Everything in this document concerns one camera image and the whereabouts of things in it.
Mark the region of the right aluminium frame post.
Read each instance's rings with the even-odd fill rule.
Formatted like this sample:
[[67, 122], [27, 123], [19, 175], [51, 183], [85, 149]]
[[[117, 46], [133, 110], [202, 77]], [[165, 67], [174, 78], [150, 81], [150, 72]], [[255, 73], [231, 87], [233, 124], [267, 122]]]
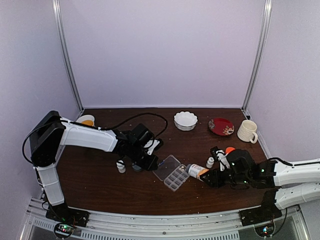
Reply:
[[272, 18], [272, 7], [273, 7], [273, 1], [272, 0], [265, 0], [264, 1], [264, 10], [262, 15], [262, 22], [260, 27], [260, 34], [259, 34], [259, 40], [257, 45], [257, 50], [254, 58], [253, 68], [250, 75], [250, 80], [248, 84], [248, 88], [246, 91], [246, 95], [241, 107], [242, 112], [245, 116], [249, 116], [249, 104], [251, 97], [254, 92], [254, 87], [256, 84], [256, 81], [258, 79], [258, 74], [263, 58], [264, 49], [266, 46], [269, 29], [270, 29], [270, 23]]

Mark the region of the small white pill bottle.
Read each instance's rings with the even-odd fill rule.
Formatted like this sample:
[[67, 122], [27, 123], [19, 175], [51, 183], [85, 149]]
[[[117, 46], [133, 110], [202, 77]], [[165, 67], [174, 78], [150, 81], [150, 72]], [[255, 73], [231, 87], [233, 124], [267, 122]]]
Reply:
[[214, 163], [215, 163], [214, 158], [213, 157], [209, 157], [207, 162], [206, 162], [206, 167], [208, 169], [211, 169], [213, 167]]

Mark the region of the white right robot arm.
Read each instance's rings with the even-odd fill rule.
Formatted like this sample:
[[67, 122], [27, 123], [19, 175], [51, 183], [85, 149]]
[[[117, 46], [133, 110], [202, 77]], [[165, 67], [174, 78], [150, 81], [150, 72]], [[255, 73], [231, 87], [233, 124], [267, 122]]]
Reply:
[[201, 170], [196, 178], [212, 188], [243, 185], [270, 189], [268, 201], [256, 210], [256, 216], [261, 221], [268, 220], [276, 212], [276, 207], [284, 210], [320, 198], [319, 159], [289, 162], [271, 157], [256, 163], [250, 153], [243, 149], [225, 153], [214, 147], [210, 152], [213, 159], [224, 168]]

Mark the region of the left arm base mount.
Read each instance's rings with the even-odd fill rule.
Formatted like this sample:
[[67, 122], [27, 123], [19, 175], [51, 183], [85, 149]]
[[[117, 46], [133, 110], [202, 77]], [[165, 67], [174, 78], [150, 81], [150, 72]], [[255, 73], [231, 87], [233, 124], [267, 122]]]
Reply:
[[90, 213], [85, 210], [78, 210], [69, 207], [53, 206], [50, 208], [45, 217], [50, 220], [65, 223], [70, 226], [86, 227]]

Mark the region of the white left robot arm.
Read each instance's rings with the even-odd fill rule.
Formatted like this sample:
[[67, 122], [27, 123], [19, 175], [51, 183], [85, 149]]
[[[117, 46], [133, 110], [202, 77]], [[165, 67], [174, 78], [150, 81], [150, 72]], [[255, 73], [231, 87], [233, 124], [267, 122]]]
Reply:
[[56, 155], [60, 146], [78, 146], [128, 157], [146, 171], [157, 170], [154, 151], [164, 144], [142, 123], [133, 130], [120, 131], [116, 126], [102, 128], [63, 118], [50, 111], [26, 137], [30, 145], [30, 162], [40, 178], [52, 213], [61, 222], [72, 218], [56, 170]]

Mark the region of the small white capped bottle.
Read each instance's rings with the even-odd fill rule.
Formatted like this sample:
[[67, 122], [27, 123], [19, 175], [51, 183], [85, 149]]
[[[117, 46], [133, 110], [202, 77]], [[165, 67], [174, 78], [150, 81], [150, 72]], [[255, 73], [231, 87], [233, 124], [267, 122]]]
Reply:
[[118, 160], [116, 162], [116, 167], [117, 167], [119, 173], [123, 174], [126, 172], [126, 166], [122, 160]]

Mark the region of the red floral plate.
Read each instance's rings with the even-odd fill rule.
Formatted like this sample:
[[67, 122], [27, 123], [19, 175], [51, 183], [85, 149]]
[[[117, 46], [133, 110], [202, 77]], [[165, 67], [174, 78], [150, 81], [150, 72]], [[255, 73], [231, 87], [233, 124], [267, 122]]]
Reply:
[[216, 117], [208, 122], [208, 128], [218, 136], [230, 136], [234, 133], [234, 124], [228, 119]]

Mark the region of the aluminium frame post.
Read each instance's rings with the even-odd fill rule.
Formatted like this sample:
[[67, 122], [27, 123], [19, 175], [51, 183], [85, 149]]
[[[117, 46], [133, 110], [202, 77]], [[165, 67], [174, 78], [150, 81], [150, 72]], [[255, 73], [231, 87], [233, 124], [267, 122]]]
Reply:
[[53, 8], [53, 14], [55, 17], [55, 22], [57, 26], [57, 32], [59, 36], [59, 41], [60, 41], [60, 47], [62, 50], [62, 57], [63, 57], [63, 62], [67, 74], [68, 81], [70, 83], [71, 87], [71, 92], [73, 94], [73, 97], [75, 99], [77, 108], [80, 113], [84, 111], [84, 106], [82, 104], [79, 90], [77, 88], [74, 72], [72, 69], [72, 63], [68, 51], [68, 46], [67, 46], [67, 41], [66, 41], [66, 35], [64, 31], [64, 25], [63, 25], [63, 18], [62, 18], [62, 12], [61, 12], [61, 1], [60, 0], [52, 0], [52, 8]]
[[273, 7], [273, 1], [272, 0], [265, 0], [264, 1], [264, 10], [262, 15], [262, 22], [260, 27], [260, 34], [259, 34], [259, 40], [257, 45], [257, 50], [254, 58], [253, 68], [250, 75], [250, 80], [248, 84], [248, 88], [246, 91], [246, 95], [241, 107], [242, 112], [245, 116], [249, 116], [249, 104], [251, 97], [254, 92], [254, 87], [256, 84], [256, 81], [258, 79], [258, 74], [263, 58], [264, 49], [266, 46], [269, 29], [270, 29], [270, 23], [272, 18], [272, 7]]

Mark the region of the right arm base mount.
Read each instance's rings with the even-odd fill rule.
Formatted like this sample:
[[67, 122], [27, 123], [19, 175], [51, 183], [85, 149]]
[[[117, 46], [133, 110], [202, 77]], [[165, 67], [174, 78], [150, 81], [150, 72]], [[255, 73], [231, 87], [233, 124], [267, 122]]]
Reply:
[[282, 211], [279, 209], [257, 207], [241, 210], [239, 216], [242, 226], [245, 227], [280, 218], [282, 216]]

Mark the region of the white scalloped bowl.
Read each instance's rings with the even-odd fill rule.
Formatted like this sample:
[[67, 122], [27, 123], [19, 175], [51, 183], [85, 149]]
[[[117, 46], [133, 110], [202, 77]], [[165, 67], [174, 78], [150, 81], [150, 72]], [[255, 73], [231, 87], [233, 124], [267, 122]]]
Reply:
[[193, 130], [198, 122], [198, 117], [189, 111], [181, 111], [173, 117], [175, 126], [181, 131]]

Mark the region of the orange cylindrical bottle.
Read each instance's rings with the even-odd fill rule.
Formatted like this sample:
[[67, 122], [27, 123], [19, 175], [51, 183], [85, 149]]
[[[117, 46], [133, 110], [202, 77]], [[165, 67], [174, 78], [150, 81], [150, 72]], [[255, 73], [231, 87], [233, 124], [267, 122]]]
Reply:
[[229, 154], [229, 153], [231, 153], [232, 151], [234, 151], [235, 150], [235, 148], [234, 147], [227, 147], [226, 149], [225, 149], [225, 153], [226, 154]]

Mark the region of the left aluminium frame post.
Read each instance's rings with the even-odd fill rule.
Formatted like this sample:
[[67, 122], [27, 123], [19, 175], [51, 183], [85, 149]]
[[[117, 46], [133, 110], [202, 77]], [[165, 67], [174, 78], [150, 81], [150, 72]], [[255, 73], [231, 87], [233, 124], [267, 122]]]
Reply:
[[62, 50], [62, 57], [63, 57], [63, 62], [67, 74], [68, 81], [70, 83], [71, 87], [71, 92], [73, 94], [73, 97], [75, 99], [77, 108], [80, 113], [84, 111], [84, 106], [82, 104], [79, 90], [77, 88], [74, 72], [72, 69], [72, 63], [68, 51], [68, 46], [67, 46], [67, 41], [66, 41], [66, 35], [64, 31], [64, 25], [63, 25], [63, 18], [62, 18], [62, 12], [61, 12], [61, 1], [60, 0], [52, 0], [52, 8], [53, 8], [53, 14], [55, 17], [55, 22], [57, 26], [57, 32], [59, 36], [59, 41], [60, 41], [60, 47]]

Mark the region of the grey bottle lid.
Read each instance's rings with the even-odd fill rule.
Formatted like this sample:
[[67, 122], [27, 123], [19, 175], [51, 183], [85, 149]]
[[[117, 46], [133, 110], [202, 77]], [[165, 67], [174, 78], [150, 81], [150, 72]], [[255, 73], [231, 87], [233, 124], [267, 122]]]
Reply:
[[133, 164], [133, 165], [132, 165], [132, 168], [133, 168], [133, 170], [136, 171], [136, 172], [141, 172], [141, 171], [143, 170], [140, 166], [138, 166], [138, 165], [136, 165], [136, 164]]

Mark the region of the clear plastic pill organizer box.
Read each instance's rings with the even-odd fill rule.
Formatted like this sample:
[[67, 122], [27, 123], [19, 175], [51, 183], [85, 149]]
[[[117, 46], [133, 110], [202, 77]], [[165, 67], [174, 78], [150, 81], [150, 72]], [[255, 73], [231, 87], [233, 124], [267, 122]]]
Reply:
[[177, 191], [189, 178], [187, 167], [172, 154], [158, 164], [153, 174], [173, 192]]

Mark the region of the floral mug with yellow interior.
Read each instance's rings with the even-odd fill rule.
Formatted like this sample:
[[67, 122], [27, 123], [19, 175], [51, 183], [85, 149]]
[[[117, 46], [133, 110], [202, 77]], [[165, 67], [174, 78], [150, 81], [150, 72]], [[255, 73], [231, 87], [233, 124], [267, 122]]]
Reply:
[[82, 115], [76, 120], [77, 123], [84, 124], [87, 126], [94, 127], [95, 126], [95, 117], [90, 114]]

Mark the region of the white orange vitamin bottle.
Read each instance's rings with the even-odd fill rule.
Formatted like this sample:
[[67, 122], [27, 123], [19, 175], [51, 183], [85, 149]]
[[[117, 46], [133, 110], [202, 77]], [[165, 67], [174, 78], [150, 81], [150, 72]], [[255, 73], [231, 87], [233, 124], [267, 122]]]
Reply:
[[195, 163], [188, 164], [185, 170], [190, 177], [193, 177], [198, 180], [200, 180], [201, 175], [203, 175], [209, 171], [208, 168], [202, 167], [202, 166], [197, 165]]

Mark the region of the cream ribbed mug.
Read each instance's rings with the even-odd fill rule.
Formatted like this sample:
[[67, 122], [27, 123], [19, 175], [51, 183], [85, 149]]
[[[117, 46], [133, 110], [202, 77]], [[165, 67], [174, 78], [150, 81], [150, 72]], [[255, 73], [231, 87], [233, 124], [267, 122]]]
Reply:
[[255, 122], [243, 120], [237, 131], [237, 137], [243, 142], [255, 144], [258, 141], [257, 129]]

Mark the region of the aluminium front rail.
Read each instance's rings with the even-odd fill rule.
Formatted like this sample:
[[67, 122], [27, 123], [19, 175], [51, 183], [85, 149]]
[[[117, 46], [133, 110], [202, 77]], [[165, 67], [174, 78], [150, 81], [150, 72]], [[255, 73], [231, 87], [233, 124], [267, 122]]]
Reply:
[[[31, 198], [18, 240], [58, 240], [57, 221], [46, 218], [47, 204]], [[310, 240], [299, 206], [288, 208], [271, 221], [276, 235], [260, 237], [258, 228], [269, 222], [244, 226], [239, 210], [185, 215], [134, 215], [86, 210], [87, 225], [77, 226], [66, 240]]]

